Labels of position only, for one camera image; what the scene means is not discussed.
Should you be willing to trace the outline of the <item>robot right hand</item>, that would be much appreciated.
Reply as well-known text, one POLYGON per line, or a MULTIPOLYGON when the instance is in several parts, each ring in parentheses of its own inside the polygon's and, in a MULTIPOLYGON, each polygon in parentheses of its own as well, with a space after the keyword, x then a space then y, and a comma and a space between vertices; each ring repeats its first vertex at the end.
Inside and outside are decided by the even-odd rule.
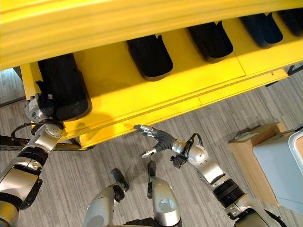
POLYGON ((140 132, 143 136, 152 137, 157 141, 157 144, 153 148, 142 153, 142 159, 149 158, 150 156, 166 149, 172 149, 174 143, 177 141, 177 139, 169 133, 153 128, 149 125, 138 124, 134 126, 134 129, 137 132, 140 132))

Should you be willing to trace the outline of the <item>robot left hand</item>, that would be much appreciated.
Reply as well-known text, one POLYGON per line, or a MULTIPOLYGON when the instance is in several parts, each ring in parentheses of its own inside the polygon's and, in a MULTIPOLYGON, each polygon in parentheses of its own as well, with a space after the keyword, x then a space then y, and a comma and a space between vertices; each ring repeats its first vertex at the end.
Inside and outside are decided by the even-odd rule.
POLYGON ((38 104, 42 112, 55 120, 63 121, 60 86, 55 82, 47 83, 41 80, 36 81, 36 84, 41 91, 38 104))

